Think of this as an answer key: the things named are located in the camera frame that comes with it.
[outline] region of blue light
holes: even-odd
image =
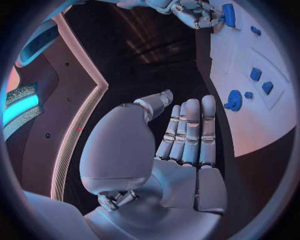
[[[3,113],[3,120],[2,120],[3,126],[5,126],[8,122],[10,122],[12,119],[17,117],[21,113],[26,112],[27,110],[33,108],[38,104],[39,104],[39,98],[37,95],[26,97],[12,104],[7,109],[5,109]]]

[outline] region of white panel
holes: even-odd
[[[225,110],[236,157],[265,147],[288,133],[296,125],[296,105],[287,66],[271,38],[243,8],[232,1],[211,0],[216,9],[232,3],[239,29],[218,27],[211,34],[212,66],[210,78],[223,104],[232,90],[242,94],[240,111]],[[261,36],[251,32],[254,26]],[[252,67],[262,71],[260,80],[250,78]],[[274,85],[269,95],[264,82]],[[246,99],[252,92],[253,99]]]

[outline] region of blue rectangular button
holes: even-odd
[[[261,78],[261,75],[262,75],[262,71],[260,69],[255,68],[255,67],[252,68],[252,71],[251,71],[251,74],[250,74],[250,78],[253,81],[258,82],[260,80],[260,78]]]
[[[265,94],[269,95],[274,86],[271,81],[267,81],[261,87],[264,90]]]

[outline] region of glowing blue light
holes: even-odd
[[[2,124],[5,126],[12,119],[20,115],[21,113],[33,108],[39,104],[39,98],[37,95],[26,97],[5,109],[3,113]]]

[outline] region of white plastic surface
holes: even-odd
[[[232,90],[242,94],[242,107],[238,112],[225,109],[234,155],[238,157],[273,143],[294,128],[296,106],[287,66],[267,32],[235,2],[210,1],[217,10],[230,3],[237,13],[239,29],[218,26],[211,34],[210,78],[222,104],[227,103]],[[253,33],[251,26],[260,29],[261,36]],[[262,71],[258,83],[250,78],[252,67]],[[261,86],[268,81],[274,87],[266,95]],[[246,99],[245,92],[252,92],[253,99]]]

